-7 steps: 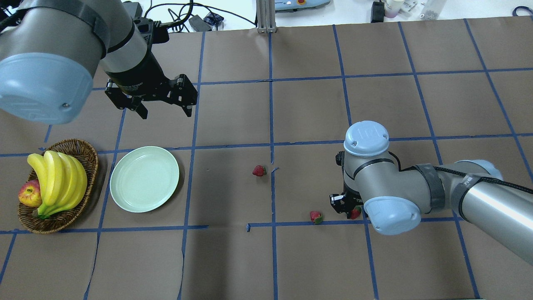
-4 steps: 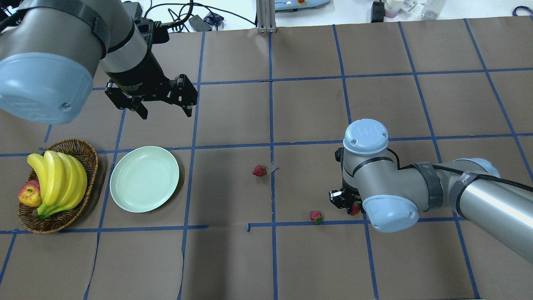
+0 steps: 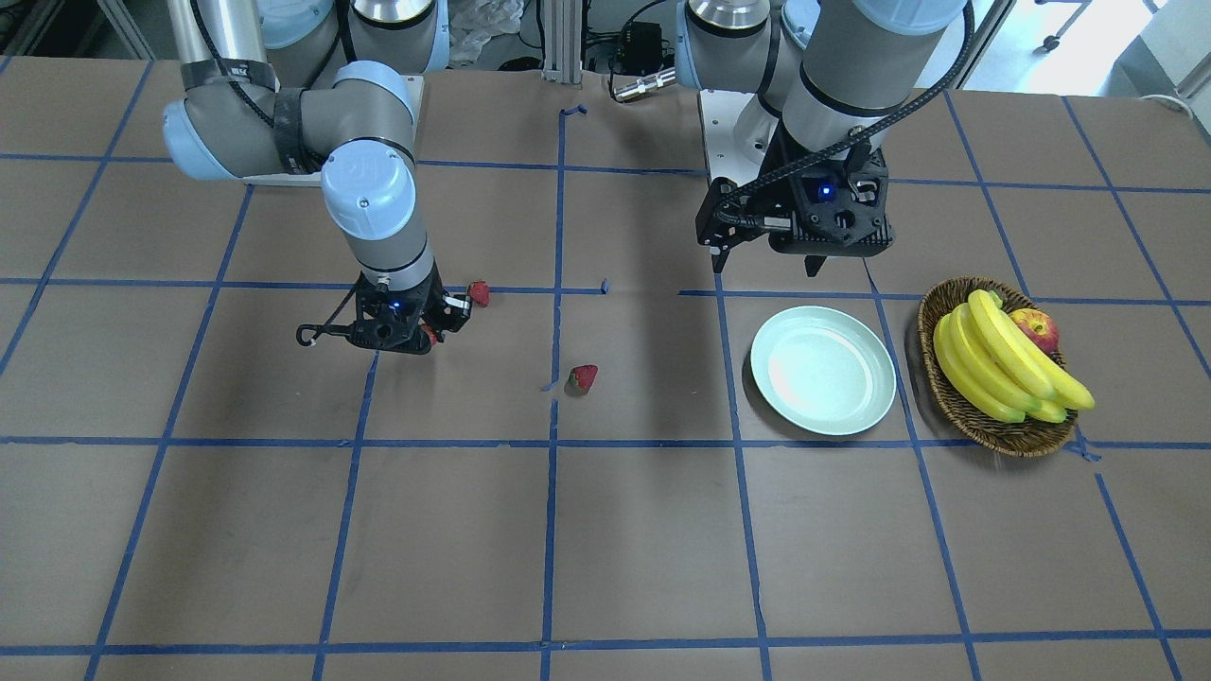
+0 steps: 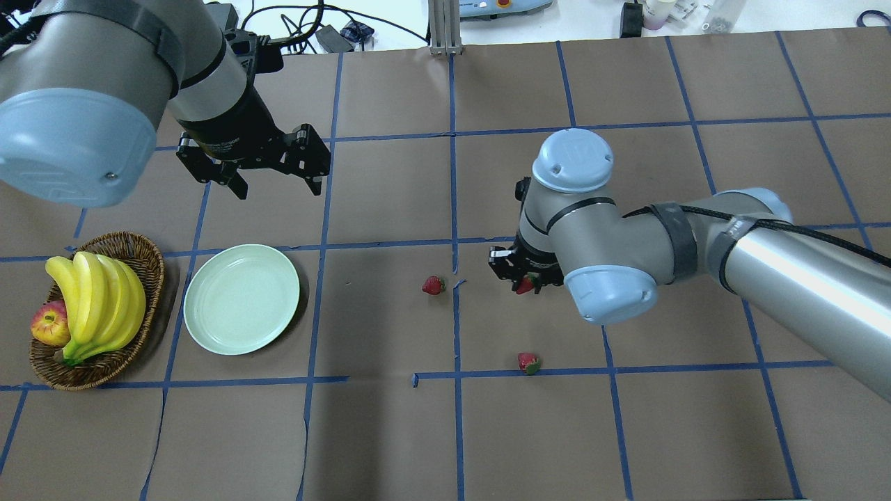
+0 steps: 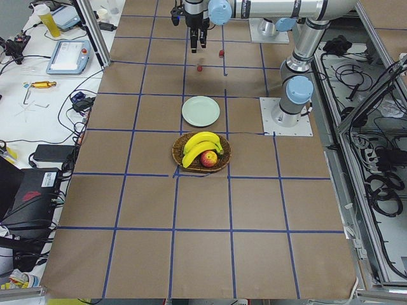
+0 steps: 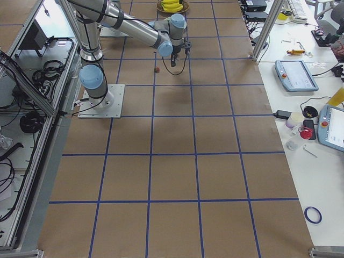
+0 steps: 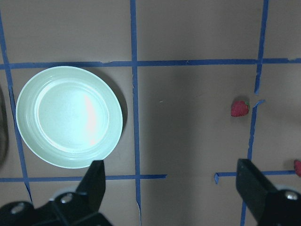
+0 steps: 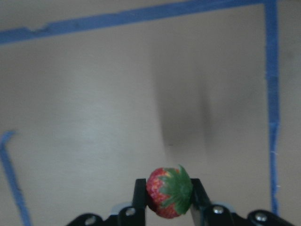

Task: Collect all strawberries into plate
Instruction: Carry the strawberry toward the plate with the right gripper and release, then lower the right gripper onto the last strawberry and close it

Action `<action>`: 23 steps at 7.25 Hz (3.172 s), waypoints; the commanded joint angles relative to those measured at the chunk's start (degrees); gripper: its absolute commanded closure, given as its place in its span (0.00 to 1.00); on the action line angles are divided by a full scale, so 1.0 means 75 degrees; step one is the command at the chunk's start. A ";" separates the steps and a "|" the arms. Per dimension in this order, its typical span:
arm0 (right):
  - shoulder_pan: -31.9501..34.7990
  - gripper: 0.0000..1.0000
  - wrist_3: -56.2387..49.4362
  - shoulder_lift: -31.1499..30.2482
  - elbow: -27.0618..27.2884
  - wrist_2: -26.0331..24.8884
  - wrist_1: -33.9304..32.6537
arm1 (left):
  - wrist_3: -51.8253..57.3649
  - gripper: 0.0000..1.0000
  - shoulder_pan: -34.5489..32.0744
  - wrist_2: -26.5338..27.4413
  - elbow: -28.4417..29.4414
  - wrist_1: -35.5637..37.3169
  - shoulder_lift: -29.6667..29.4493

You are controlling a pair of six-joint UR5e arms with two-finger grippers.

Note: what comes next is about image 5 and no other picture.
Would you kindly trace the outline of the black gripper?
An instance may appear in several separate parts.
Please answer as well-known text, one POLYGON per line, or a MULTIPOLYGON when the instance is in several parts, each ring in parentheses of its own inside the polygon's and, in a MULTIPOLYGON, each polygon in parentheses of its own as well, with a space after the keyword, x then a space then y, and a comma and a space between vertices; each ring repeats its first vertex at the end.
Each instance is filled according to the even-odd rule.
POLYGON ((200 45, 202 48, 207 47, 207 31, 209 29, 209 16, 207 11, 199 14, 184 12, 186 25, 190 29, 190 48, 192 53, 197 52, 198 31, 200 31, 200 45))

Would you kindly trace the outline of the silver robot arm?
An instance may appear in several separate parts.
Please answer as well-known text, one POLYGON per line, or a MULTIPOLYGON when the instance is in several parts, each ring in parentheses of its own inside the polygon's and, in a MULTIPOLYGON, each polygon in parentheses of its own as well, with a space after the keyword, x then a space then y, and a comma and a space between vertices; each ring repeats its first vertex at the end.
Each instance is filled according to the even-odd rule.
POLYGON ((197 51, 198 38, 205 36, 207 23, 224 25, 232 18, 306 18, 293 55, 300 60, 315 53, 321 37, 333 19, 342 17, 355 1, 184 1, 184 17, 190 29, 191 51, 197 51))
POLYGON ((297 30, 293 52, 280 67, 283 96, 272 110, 274 121, 283 127, 294 127, 301 118, 301 112, 310 101, 314 85, 308 78, 314 53, 329 20, 307 18, 297 30))

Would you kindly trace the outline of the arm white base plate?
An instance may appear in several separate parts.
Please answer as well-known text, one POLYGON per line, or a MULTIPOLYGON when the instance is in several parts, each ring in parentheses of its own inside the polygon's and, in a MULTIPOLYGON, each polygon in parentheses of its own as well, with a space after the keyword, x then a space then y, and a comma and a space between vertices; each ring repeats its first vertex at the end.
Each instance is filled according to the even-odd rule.
POLYGON ((268 136, 312 137, 312 127, 304 105, 299 114, 287 114, 280 108, 280 98, 261 97, 263 133, 268 136))
POLYGON ((283 26, 265 18, 250 18, 249 29, 253 43, 289 44, 288 31, 283 26))

